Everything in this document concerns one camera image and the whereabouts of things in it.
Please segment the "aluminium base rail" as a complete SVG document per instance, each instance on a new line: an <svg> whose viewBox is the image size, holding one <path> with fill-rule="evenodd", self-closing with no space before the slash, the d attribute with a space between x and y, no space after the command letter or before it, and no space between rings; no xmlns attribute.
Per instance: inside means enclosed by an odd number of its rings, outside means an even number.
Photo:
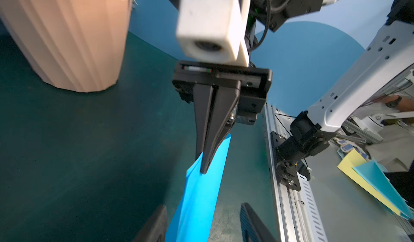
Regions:
<svg viewBox="0 0 414 242"><path fill-rule="evenodd" d="M300 173L293 179L283 179L277 172L276 149L290 134L291 117L266 104L263 109L264 137L272 183L274 213L279 230L279 242L328 241L310 183Z"/></svg>

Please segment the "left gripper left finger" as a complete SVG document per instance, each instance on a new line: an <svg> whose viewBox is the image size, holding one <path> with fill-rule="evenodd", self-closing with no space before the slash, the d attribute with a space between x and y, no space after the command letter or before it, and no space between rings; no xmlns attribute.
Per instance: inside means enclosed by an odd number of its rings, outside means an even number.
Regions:
<svg viewBox="0 0 414 242"><path fill-rule="evenodd" d="M160 204L136 234L133 242L164 242L168 229L167 225L167 207Z"/></svg>

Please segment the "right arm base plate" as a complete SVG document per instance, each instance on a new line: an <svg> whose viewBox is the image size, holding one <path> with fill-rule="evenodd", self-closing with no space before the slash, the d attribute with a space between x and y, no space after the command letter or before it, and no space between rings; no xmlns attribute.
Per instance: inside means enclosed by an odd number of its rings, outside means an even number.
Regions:
<svg viewBox="0 0 414 242"><path fill-rule="evenodd" d="M300 191L298 174L307 181L311 179L310 170L303 161L304 153L299 150L293 137L285 139L276 132L271 132L271 144L277 180L289 189Z"/></svg>

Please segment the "pink flower pot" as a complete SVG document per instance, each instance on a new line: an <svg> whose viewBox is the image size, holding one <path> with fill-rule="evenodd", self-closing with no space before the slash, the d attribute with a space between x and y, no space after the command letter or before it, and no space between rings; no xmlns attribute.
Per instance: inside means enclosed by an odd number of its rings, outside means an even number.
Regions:
<svg viewBox="0 0 414 242"><path fill-rule="evenodd" d="M100 92L118 81L132 6L131 0L1 0L1 21L44 82Z"/></svg>

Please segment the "yellow paper sheet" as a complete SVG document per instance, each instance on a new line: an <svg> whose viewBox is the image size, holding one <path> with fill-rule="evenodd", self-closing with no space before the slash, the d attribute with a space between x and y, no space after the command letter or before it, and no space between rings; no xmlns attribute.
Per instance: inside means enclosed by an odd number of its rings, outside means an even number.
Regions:
<svg viewBox="0 0 414 242"><path fill-rule="evenodd" d="M377 191L371 184L369 184L357 171L354 170L354 167L358 167L365 163L367 163L365 158L356 149L353 149L343 157L337 168L340 169L355 183L357 183L361 188L363 188L378 201L380 201L389 210L399 216L401 214L401 211L388 199L386 199L379 191Z"/></svg>

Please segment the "teal paper sheet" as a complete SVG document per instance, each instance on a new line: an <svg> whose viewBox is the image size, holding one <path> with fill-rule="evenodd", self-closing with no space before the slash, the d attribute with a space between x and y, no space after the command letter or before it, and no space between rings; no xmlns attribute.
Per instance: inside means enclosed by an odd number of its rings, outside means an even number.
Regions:
<svg viewBox="0 0 414 242"><path fill-rule="evenodd" d="M414 219L414 214L408 207L407 202L387 179L376 161L369 161L354 167L354 170L401 211L400 217L407 220Z"/></svg>

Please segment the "blue square paper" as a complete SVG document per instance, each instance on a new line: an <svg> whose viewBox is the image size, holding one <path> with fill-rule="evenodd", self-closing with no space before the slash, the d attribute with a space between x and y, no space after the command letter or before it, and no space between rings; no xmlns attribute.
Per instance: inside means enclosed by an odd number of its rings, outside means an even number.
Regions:
<svg viewBox="0 0 414 242"><path fill-rule="evenodd" d="M166 234L167 242L207 242L231 142L228 134L218 147L206 174L202 157L186 171L184 193Z"/></svg>

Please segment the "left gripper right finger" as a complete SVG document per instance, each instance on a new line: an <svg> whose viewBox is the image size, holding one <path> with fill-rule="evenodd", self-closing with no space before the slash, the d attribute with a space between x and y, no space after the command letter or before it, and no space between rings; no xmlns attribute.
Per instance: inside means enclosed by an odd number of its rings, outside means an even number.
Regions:
<svg viewBox="0 0 414 242"><path fill-rule="evenodd" d="M248 203L241 204L240 225L243 242L276 242L275 237Z"/></svg>

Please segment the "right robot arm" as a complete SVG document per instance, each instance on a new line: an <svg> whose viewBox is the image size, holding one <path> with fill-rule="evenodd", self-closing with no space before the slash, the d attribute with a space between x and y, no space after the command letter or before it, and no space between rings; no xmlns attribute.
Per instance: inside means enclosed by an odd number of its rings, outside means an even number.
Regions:
<svg viewBox="0 0 414 242"><path fill-rule="evenodd" d="M272 83L251 53L262 43L254 31L276 31L288 19L319 11L337 0L169 0L178 9L176 38L188 61L172 80L193 102L196 158L205 175L235 123L254 124ZM387 21L356 63L291 124L291 136L276 149L276 171L291 188L290 169L325 150L347 118L381 88L414 65L414 0L394 0Z"/></svg>

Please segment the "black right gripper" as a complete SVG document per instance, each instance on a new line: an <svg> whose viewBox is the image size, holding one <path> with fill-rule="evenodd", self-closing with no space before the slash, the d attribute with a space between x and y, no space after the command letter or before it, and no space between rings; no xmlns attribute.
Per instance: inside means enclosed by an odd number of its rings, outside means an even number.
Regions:
<svg viewBox="0 0 414 242"><path fill-rule="evenodd" d="M210 168L220 144L237 123L254 125L272 84L272 71L211 63L179 61L172 84L181 99L194 101L196 159L201 174ZM232 116L237 108L236 117Z"/></svg>

